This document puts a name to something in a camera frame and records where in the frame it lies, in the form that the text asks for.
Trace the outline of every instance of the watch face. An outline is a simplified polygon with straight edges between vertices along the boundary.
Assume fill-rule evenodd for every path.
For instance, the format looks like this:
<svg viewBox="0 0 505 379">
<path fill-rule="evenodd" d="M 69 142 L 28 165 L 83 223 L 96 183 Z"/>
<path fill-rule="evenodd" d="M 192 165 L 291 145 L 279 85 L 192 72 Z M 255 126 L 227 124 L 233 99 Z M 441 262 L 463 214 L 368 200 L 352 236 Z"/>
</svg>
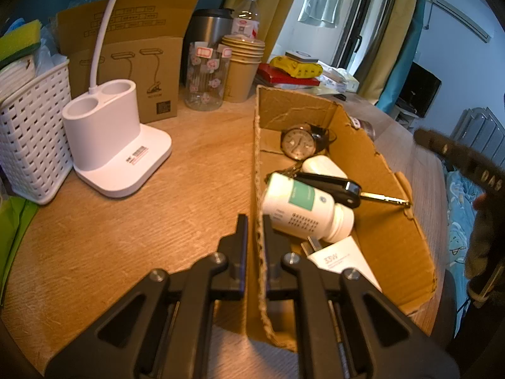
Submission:
<svg viewBox="0 0 505 379">
<path fill-rule="evenodd" d="M 316 143 L 310 132 L 293 128 L 284 135 L 281 148 L 288 157 L 302 160 L 314 155 Z"/>
</svg>

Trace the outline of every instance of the screw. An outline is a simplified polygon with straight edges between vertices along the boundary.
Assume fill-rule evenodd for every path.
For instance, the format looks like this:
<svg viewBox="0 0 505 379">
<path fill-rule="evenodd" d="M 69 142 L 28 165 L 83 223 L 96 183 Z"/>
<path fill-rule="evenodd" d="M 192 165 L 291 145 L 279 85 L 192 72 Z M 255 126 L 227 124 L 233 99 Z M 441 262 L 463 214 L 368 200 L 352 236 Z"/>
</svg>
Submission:
<svg viewBox="0 0 505 379">
<path fill-rule="evenodd" d="M 300 255 L 294 252 L 288 252 L 286 255 L 284 255 L 284 262 L 289 265 L 297 264 L 300 262 Z"/>
<path fill-rule="evenodd" d="M 149 278 L 154 282 L 162 282 L 165 276 L 166 272 L 162 269 L 153 269 L 149 274 Z"/>
<path fill-rule="evenodd" d="M 347 269 L 344 269 L 344 276 L 348 280 L 358 280 L 359 279 L 359 271 L 355 268 L 347 268 Z"/>
<path fill-rule="evenodd" d="M 221 252 L 214 252 L 211 254 L 211 261 L 215 262 L 218 265 L 221 262 L 224 262 L 225 259 L 226 259 L 225 255 Z"/>
</svg>

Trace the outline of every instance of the red book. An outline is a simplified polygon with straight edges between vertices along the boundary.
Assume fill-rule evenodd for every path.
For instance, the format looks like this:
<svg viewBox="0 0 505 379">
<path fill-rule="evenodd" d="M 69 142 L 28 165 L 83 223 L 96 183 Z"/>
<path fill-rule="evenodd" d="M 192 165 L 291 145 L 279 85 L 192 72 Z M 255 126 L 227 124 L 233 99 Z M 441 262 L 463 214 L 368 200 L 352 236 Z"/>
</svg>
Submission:
<svg viewBox="0 0 505 379">
<path fill-rule="evenodd" d="M 319 85 L 319 80 L 315 78 L 293 78 L 283 70 L 270 67 L 269 64 L 265 63 L 259 65 L 256 74 L 270 84 L 312 85 L 315 87 Z"/>
</svg>

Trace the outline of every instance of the blue curtain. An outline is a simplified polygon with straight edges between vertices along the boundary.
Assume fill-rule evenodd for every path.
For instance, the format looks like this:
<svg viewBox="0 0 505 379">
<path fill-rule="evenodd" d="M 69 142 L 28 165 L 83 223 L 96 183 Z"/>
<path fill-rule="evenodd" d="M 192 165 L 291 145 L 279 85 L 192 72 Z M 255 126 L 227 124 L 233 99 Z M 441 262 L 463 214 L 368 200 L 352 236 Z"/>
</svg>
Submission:
<svg viewBox="0 0 505 379">
<path fill-rule="evenodd" d="M 425 5 L 426 0 L 417 0 L 416 8 L 414 9 L 412 20 L 408 27 L 407 36 L 401 47 L 400 54 L 389 75 L 379 101 L 377 101 L 377 107 L 385 113 L 389 113 L 395 106 L 396 100 L 398 100 L 398 96 L 407 79 L 413 56 L 416 54 L 419 37 L 423 30 Z"/>
</svg>

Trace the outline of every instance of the door handle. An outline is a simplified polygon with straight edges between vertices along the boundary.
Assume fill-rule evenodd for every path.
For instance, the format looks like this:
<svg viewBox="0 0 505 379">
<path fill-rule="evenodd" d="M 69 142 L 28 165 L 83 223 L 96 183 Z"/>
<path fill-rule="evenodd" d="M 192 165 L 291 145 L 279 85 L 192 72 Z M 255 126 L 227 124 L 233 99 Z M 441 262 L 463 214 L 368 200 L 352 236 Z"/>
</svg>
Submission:
<svg viewBox="0 0 505 379">
<path fill-rule="evenodd" d="M 356 39 L 358 40 L 358 46 L 356 47 L 356 49 L 354 50 L 354 52 L 358 52 L 359 48 L 361 47 L 361 42 L 363 41 L 363 37 L 362 36 L 357 36 Z"/>
</svg>

